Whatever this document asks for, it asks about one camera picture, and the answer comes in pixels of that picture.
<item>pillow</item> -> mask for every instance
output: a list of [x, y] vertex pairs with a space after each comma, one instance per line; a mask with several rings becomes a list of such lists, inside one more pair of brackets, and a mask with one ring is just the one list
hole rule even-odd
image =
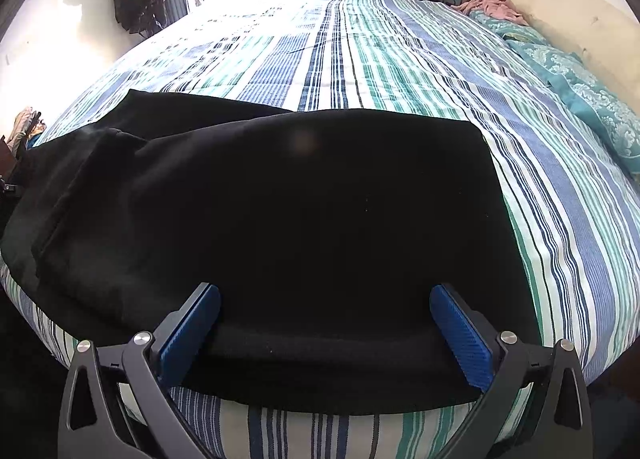
[[576, 54], [513, 40], [507, 44], [640, 182], [640, 118], [591, 74]]
[[485, 15], [482, 11], [472, 11], [469, 16], [475, 22], [482, 24], [489, 31], [493, 31], [500, 38], [505, 40], [517, 40], [519, 42], [527, 42], [530, 44], [551, 45], [546, 38], [543, 37], [532, 27], [515, 24], [509, 20], [500, 20], [492, 16]]

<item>pink cloth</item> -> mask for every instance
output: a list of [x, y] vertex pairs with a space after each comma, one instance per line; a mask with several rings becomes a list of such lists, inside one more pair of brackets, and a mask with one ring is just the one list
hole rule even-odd
[[451, 9], [467, 15], [472, 11], [479, 10], [487, 16], [509, 20], [520, 25], [529, 25], [522, 15], [516, 11], [516, 7], [511, 0], [470, 0], [460, 6], [451, 6]]

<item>silver screw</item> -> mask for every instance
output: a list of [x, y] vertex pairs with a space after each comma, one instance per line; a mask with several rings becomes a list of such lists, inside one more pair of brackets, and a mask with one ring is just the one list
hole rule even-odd
[[136, 345], [148, 344], [149, 340], [151, 340], [151, 335], [146, 331], [142, 331], [133, 337], [133, 343]]
[[89, 340], [82, 340], [78, 344], [78, 347], [76, 347], [76, 349], [78, 350], [79, 353], [85, 353], [89, 349], [91, 349], [91, 342]]
[[562, 338], [562, 340], [560, 340], [560, 346], [562, 347], [562, 349], [569, 352], [575, 349], [574, 343], [571, 340], [567, 340], [566, 338]]
[[500, 333], [500, 340], [502, 340], [506, 344], [513, 345], [518, 341], [518, 337], [511, 331], [502, 331]]

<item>mattress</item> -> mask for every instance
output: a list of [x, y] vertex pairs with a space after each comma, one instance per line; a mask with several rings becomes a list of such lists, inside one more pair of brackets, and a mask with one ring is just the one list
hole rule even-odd
[[[252, 0], [199, 8], [118, 60], [39, 142], [96, 121], [129, 89], [470, 121], [494, 158], [543, 344], [573, 341], [590, 382], [638, 336], [636, 184], [503, 40], [444, 4]], [[82, 335], [50, 320], [4, 262], [0, 279], [68, 365]], [[229, 458], [428, 457], [471, 408], [348, 417], [246, 407], [184, 388], [171, 394], [205, 445]], [[525, 400], [523, 391], [503, 436]]]

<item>dark floor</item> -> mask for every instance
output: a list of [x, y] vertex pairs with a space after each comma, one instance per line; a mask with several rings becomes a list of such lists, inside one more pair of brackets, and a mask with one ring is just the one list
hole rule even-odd
[[[15, 458], [54, 459], [66, 369], [0, 291], [0, 443]], [[640, 339], [590, 385], [596, 459], [640, 457]]]

